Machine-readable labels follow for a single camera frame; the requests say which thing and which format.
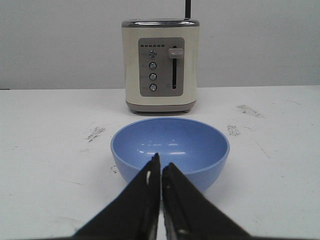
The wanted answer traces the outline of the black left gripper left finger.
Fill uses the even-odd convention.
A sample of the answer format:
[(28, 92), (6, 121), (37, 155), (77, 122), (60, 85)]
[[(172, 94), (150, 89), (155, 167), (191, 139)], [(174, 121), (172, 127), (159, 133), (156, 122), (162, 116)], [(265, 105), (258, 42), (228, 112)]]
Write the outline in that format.
[(160, 157), (156, 153), (119, 196), (72, 239), (155, 240), (160, 212), (160, 175)]

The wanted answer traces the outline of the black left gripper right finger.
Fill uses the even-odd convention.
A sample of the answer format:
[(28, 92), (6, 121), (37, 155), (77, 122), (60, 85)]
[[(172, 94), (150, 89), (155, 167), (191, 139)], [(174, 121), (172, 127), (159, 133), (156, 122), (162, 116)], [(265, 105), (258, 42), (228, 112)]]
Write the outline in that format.
[(250, 240), (252, 236), (215, 207), (170, 163), (162, 171), (168, 240)]

